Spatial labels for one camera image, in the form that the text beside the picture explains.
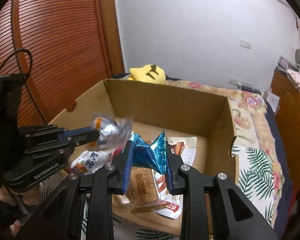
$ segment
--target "gray oval object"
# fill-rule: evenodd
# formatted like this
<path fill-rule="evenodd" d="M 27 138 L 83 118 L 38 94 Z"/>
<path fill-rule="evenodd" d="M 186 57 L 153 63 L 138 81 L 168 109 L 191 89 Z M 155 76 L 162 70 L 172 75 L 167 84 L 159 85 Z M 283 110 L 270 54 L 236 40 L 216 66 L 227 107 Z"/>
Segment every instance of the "gray oval object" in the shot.
<path fill-rule="evenodd" d="M 223 172 L 220 172 L 220 173 L 218 174 L 218 178 L 219 178 L 219 179 L 226 179 L 226 178 L 227 178 L 227 175 L 224 174 Z"/>
<path fill-rule="evenodd" d="M 76 179 L 78 177 L 78 174 L 76 174 L 75 172 L 73 172 L 73 173 L 70 173 L 68 177 L 69 177 L 69 179 L 74 180 L 74 179 Z"/>
<path fill-rule="evenodd" d="M 106 168 L 107 171 L 112 171 L 115 167 L 114 167 L 113 164 L 107 164 L 107 165 L 105 166 L 105 168 Z"/>
<path fill-rule="evenodd" d="M 188 164 L 183 164 L 183 165 L 181 165 L 181 169 L 182 169 L 183 171 L 189 171 L 190 166 L 189 166 Z"/>

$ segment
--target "yellow plush toy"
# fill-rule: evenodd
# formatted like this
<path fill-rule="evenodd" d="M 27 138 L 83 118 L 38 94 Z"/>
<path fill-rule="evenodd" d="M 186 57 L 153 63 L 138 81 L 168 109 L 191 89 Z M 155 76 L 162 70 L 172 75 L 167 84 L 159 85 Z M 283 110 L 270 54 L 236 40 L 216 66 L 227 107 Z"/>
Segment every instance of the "yellow plush toy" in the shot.
<path fill-rule="evenodd" d="M 131 68 L 131 76 L 128 80 L 137 80 L 142 82 L 165 84 L 166 75 L 164 71 L 156 65 L 145 65 L 142 68 Z"/>

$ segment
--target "plush toy eye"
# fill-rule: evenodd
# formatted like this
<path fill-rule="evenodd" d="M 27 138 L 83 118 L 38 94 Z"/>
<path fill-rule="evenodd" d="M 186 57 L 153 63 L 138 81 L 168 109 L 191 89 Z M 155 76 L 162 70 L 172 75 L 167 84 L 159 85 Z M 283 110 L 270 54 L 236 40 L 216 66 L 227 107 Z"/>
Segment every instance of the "plush toy eye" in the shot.
<path fill-rule="evenodd" d="M 151 65 L 151 70 L 149 71 L 149 73 L 146 74 L 146 76 L 151 77 L 153 80 L 155 80 L 155 78 L 153 77 L 153 75 L 150 74 L 150 72 L 156 73 L 159 76 L 159 73 L 156 71 L 156 69 L 156 65 Z"/>

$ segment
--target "white wall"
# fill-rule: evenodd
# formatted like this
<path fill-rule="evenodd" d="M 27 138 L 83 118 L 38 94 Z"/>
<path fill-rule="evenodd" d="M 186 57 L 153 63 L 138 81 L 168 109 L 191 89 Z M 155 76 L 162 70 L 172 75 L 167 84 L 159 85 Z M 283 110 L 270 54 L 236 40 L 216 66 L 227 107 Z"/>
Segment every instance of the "white wall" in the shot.
<path fill-rule="evenodd" d="M 168 76 L 266 90 L 279 56 L 294 60 L 296 20 L 277 0 L 115 0 L 125 68 L 157 64 Z M 240 47 L 240 40 L 252 49 Z"/>

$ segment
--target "dark blue bed sheet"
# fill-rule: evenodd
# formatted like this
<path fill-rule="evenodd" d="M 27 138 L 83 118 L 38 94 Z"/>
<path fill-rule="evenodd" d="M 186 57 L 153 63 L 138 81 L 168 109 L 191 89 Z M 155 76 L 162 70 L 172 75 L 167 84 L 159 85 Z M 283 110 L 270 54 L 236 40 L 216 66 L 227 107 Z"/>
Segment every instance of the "dark blue bed sheet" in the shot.
<path fill-rule="evenodd" d="M 277 218 L 274 224 L 274 231 L 280 239 L 287 226 L 288 222 L 288 213 L 291 203 L 291 198 L 293 194 L 293 184 L 290 179 L 289 168 L 287 164 L 286 152 L 284 150 L 283 141 L 281 139 L 277 123 L 275 121 L 275 115 L 272 111 L 271 106 L 265 100 L 267 106 L 267 113 L 265 114 L 266 119 L 269 123 L 269 127 L 272 133 L 272 136 L 275 139 L 275 151 L 277 153 L 278 161 L 282 168 L 282 174 L 284 176 L 284 184 L 282 186 L 282 196 L 278 203 L 277 208 Z"/>

